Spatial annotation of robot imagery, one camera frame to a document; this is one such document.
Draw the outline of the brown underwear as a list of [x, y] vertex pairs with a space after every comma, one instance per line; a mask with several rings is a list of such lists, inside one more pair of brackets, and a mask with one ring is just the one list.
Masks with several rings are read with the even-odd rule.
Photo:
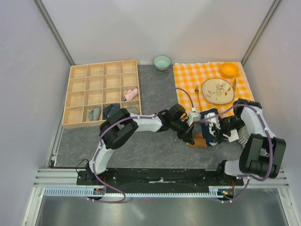
[[188, 147], [194, 147], [194, 148], [208, 148], [208, 145], [206, 143], [206, 140], [204, 139], [202, 133], [197, 133], [193, 135], [194, 144], [187, 143], [186, 145]]

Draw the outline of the white cloth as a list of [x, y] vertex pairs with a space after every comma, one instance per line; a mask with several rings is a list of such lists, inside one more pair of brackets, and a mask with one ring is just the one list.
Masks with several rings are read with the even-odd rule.
[[236, 129], [230, 131], [230, 135], [224, 134], [224, 136], [228, 139], [228, 142], [234, 142], [239, 139], [238, 132]]

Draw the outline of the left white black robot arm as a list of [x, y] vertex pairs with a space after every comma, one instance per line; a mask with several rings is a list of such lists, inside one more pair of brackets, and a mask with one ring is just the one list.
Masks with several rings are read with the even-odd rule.
[[87, 180], [99, 185], [113, 152], [122, 147], [135, 132], [164, 132], [171, 129], [181, 141], [195, 144], [193, 119], [182, 120], [183, 114], [185, 109], [180, 104], [151, 115], [137, 115], [121, 108], [100, 126], [98, 147], [86, 165]]

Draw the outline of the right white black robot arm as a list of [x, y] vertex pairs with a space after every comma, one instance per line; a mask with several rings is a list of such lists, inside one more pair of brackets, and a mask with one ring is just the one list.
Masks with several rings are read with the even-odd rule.
[[230, 141], [231, 132], [246, 127], [249, 138], [237, 160], [223, 160], [217, 167], [216, 182], [227, 185], [233, 177], [253, 177], [264, 181], [279, 174], [286, 142], [268, 127], [260, 103], [239, 98], [233, 103], [233, 115], [219, 119], [220, 126], [210, 129], [216, 142]]

